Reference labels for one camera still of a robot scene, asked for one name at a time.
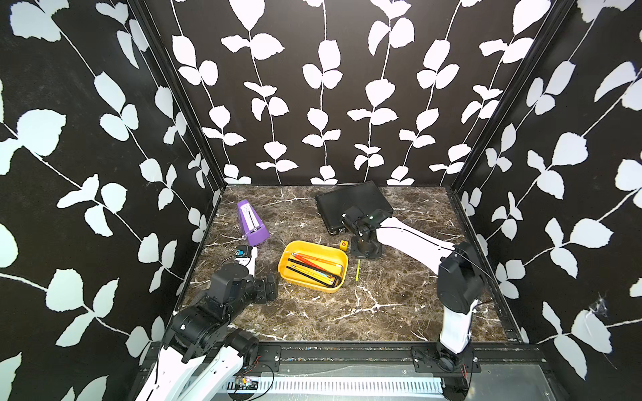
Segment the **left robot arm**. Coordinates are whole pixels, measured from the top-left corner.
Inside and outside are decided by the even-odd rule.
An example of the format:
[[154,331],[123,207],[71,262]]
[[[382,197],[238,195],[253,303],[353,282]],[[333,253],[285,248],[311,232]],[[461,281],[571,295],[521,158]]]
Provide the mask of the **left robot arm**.
[[234,376],[258,365],[259,340],[229,325],[251,304],[278,297],[279,278],[254,277],[237,262],[220,267],[210,287],[173,316],[151,367],[139,377],[130,400],[211,400]]

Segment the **black metal case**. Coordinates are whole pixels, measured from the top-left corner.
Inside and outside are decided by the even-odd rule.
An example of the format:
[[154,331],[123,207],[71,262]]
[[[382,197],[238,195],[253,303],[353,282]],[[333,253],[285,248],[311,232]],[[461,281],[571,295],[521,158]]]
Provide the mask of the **black metal case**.
[[358,185],[343,186],[314,197],[316,206],[331,236],[345,232],[342,215],[351,207],[359,208],[364,214],[383,210],[392,214],[393,207],[384,197],[379,187],[370,180]]

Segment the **yellow-sleeved hex key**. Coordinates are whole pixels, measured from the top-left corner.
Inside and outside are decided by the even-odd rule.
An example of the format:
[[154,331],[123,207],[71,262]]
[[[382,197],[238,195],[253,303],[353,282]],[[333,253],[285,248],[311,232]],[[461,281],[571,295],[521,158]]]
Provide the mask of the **yellow-sleeved hex key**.
[[310,269],[308,267],[288,265],[287,269],[292,272],[296,272],[297,274],[306,277],[307,279],[316,282],[317,284],[324,287],[334,287],[336,283],[336,278],[334,276],[322,272],[317,272],[316,270]]

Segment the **yellow plastic storage tray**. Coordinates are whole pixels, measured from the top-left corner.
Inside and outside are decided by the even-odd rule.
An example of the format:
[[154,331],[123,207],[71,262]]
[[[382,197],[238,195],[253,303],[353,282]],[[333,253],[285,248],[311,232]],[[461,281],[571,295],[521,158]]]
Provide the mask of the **yellow plastic storage tray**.
[[339,248],[294,241],[285,248],[278,270],[286,282],[335,293],[344,284],[348,265],[348,255]]

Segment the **orange-sleeved hex key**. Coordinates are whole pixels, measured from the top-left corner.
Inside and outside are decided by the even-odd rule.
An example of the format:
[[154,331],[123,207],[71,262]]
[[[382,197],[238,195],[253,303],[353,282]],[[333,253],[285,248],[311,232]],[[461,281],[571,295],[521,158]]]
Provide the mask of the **orange-sleeved hex key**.
[[301,257],[303,257],[306,260],[314,261],[315,263],[316,262],[319,262],[319,263],[322,262],[322,263],[325,263],[325,264],[328,264],[328,265],[332,265],[332,266],[342,266],[342,264],[340,262],[336,262],[335,260],[328,260],[328,259],[314,257],[314,256],[311,256],[311,255],[304,255],[304,254],[301,254]]

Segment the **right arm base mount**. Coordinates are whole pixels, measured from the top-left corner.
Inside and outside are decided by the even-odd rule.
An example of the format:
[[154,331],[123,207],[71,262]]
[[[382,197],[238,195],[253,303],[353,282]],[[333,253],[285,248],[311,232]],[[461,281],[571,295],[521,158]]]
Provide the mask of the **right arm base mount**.
[[440,343],[413,346],[411,357],[417,373],[431,373],[446,377],[481,372],[471,344],[459,354],[451,352]]

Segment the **purple metronome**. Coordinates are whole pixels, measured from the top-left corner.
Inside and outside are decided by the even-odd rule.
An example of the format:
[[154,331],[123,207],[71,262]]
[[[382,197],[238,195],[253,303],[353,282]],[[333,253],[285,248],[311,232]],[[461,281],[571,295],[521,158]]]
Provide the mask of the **purple metronome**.
[[237,204],[237,216],[242,235],[249,246],[256,247],[269,239],[269,230],[248,200]]

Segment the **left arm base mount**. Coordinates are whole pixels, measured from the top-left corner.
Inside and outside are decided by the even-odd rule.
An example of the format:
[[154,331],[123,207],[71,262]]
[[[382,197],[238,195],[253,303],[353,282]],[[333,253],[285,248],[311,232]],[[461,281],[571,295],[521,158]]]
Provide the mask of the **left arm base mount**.
[[277,373],[281,364],[282,347],[272,343],[260,343],[249,356],[245,357],[239,373],[258,375],[262,372]]

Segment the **red-sleeved hex key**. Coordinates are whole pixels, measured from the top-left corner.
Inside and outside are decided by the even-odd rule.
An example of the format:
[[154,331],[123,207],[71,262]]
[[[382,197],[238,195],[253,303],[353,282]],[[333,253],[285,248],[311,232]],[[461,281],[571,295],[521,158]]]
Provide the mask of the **red-sleeved hex key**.
[[297,262],[297,264],[299,264],[301,266],[305,266],[305,267],[314,269],[314,270],[319,271],[319,272],[329,273],[329,270],[319,266],[318,264],[312,262],[311,260],[304,259],[299,254],[293,254],[292,255],[292,261]]

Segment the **green-sleeved hex key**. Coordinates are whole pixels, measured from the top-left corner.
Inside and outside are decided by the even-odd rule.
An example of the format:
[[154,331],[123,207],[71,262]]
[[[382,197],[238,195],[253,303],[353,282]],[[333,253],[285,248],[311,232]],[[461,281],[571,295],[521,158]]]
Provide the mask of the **green-sleeved hex key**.
[[355,270],[355,278],[354,278],[355,282],[359,282],[361,263],[362,263],[362,260],[358,259],[357,260],[356,270]]

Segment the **large black hex key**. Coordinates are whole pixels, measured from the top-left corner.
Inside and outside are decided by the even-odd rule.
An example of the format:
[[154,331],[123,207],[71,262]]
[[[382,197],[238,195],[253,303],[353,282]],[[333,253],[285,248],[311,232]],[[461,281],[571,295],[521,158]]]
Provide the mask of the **large black hex key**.
[[321,287],[335,288],[339,287],[342,282],[341,277],[339,276],[316,272],[315,270],[311,270],[309,268],[293,266],[287,266],[286,268],[289,271],[298,274],[299,276],[305,277],[306,279],[317,285],[321,285]]

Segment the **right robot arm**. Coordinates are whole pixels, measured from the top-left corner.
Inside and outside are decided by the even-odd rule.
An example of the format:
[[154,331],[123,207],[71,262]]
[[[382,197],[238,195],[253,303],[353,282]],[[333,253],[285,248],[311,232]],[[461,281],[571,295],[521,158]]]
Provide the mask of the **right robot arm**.
[[366,214],[357,207],[343,213],[341,221],[353,234],[351,253],[376,259],[383,247],[394,248],[420,262],[437,276],[436,293],[444,307],[438,352],[463,354],[471,342],[474,308],[480,303],[485,282],[475,248],[454,245],[409,227],[381,209]]

